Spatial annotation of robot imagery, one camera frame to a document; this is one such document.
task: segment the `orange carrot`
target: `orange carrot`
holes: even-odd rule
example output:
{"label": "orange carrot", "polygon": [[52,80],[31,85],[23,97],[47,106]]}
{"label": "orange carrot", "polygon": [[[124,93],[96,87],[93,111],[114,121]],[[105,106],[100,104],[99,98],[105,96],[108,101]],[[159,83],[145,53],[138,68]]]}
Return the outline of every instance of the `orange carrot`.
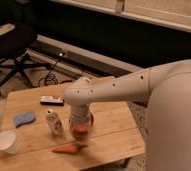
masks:
{"label": "orange carrot", "polygon": [[82,148],[87,147],[86,145],[80,145],[80,144],[70,144],[65,146],[60,146],[57,148],[52,149],[52,152],[54,153],[65,153],[65,154],[77,154],[79,150]]}

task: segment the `table leg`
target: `table leg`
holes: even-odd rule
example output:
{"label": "table leg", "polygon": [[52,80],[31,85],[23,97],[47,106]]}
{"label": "table leg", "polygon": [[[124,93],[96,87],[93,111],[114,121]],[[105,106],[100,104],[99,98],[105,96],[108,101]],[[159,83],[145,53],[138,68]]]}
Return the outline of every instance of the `table leg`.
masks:
{"label": "table leg", "polygon": [[130,159],[131,159],[131,158],[127,158],[127,159],[124,160],[124,162],[123,162],[123,164],[122,164],[122,167],[123,167],[123,168],[127,168]]}

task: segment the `cup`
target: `cup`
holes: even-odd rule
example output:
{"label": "cup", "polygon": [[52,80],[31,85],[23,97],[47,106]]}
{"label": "cup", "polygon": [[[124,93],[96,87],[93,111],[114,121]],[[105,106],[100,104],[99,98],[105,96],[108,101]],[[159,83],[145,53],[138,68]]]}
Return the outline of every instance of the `cup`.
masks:
{"label": "cup", "polygon": [[11,130],[2,131],[0,133],[0,151],[5,151],[9,154],[15,154],[20,149],[20,143],[15,132]]}

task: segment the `chair base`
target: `chair base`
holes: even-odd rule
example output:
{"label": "chair base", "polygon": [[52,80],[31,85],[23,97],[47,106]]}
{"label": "chair base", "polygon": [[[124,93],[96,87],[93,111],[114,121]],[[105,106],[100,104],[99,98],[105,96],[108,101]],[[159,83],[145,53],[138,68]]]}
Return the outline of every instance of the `chair base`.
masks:
{"label": "chair base", "polygon": [[24,69],[28,68],[37,68],[37,67],[45,67],[46,69],[51,69],[51,65],[48,63],[34,63],[34,64],[25,64],[25,61],[30,60],[30,56],[25,54],[21,60],[13,59],[14,65],[2,65],[6,59],[0,61],[0,68],[12,69],[6,76],[0,81],[0,87],[3,86],[10,78],[12,78],[16,73],[20,73],[21,77],[23,78],[24,82],[29,88],[33,88],[33,84],[31,83],[30,79],[24,72]]}

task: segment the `white salt shaker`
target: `white salt shaker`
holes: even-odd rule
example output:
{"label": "white salt shaker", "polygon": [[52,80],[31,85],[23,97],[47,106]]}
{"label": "white salt shaker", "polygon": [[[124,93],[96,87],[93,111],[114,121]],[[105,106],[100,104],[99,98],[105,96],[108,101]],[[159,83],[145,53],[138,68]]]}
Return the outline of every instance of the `white salt shaker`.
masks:
{"label": "white salt shaker", "polygon": [[53,112],[52,109],[47,109],[46,120],[54,135],[62,135],[62,123],[56,112]]}

